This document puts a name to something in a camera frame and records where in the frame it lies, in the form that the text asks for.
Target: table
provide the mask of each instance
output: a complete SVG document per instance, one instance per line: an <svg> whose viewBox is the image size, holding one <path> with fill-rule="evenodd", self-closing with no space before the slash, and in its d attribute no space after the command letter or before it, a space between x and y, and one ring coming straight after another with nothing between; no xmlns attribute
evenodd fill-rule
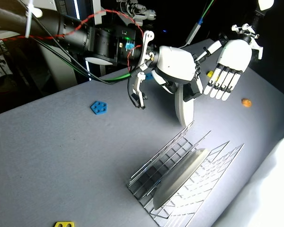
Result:
<svg viewBox="0 0 284 227"><path fill-rule="evenodd" d="M205 40L186 49L200 54ZM202 64L213 70L214 54ZM126 70L109 76L122 75ZM129 177L182 127L174 96L154 80L142 84L146 109L134 108L126 82L84 84L0 114L0 226L155 227L126 188ZM253 101L245 108L243 97ZM95 115L95 101L108 112ZM245 148L195 215L193 226L211 226L284 133L284 95L247 69L227 102L195 101L192 142L214 148L228 140Z"/></svg>

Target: blue pentagon toy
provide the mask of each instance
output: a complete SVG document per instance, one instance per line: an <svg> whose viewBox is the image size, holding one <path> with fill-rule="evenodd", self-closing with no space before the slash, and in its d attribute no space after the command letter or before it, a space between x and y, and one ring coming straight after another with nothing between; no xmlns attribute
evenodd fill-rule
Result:
<svg viewBox="0 0 284 227"><path fill-rule="evenodd" d="M90 108L96 115L105 114L107 112L107 104L100 101L96 101Z"/></svg>

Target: orange object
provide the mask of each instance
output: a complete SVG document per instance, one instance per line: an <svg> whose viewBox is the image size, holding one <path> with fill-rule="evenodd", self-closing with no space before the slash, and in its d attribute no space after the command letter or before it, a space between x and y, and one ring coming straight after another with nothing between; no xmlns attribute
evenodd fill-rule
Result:
<svg viewBox="0 0 284 227"><path fill-rule="evenodd" d="M247 108L252 106L252 102L248 98L243 98L241 102L242 102L243 106L245 106Z"/></svg>

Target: blue plastic piece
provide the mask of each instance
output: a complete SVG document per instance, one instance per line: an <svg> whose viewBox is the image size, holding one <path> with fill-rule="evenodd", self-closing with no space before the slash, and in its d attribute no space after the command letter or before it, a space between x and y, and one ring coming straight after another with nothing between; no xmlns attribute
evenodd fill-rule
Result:
<svg viewBox="0 0 284 227"><path fill-rule="evenodd" d="M105 114L107 112L107 104L100 101L96 101L90 108L96 115Z"/></svg>
<svg viewBox="0 0 284 227"><path fill-rule="evenodd" d="M153 79L151 72L147 73L145 76L146 76L145 79Z"/></svg>
<svg viewBox="0 0 284 227"><path fill-rule="evenodd" d="M132 43L126 43L125 48L126 48L127 50L131 50L131 49L134 48L134 44L132 44Z"/></svg>

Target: metal frame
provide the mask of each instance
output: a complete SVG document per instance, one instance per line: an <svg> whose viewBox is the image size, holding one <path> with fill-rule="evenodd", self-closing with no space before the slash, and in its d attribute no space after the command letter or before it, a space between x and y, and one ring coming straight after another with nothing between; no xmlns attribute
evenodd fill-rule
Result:
<svg viewBox="0 0 284 227"><path fill-rule="evenodd" d="M160 227L184 227L191 223L209 193L224 174L227 167L242 150L244 144L227 152L230 141L212 149L205 161L184 185L158 210L154 209L155 188L176 164L209 135L205 134L196 144L185 135L193 122L184 128L156 155L145 163L129 180L128 189Z"/></svg>

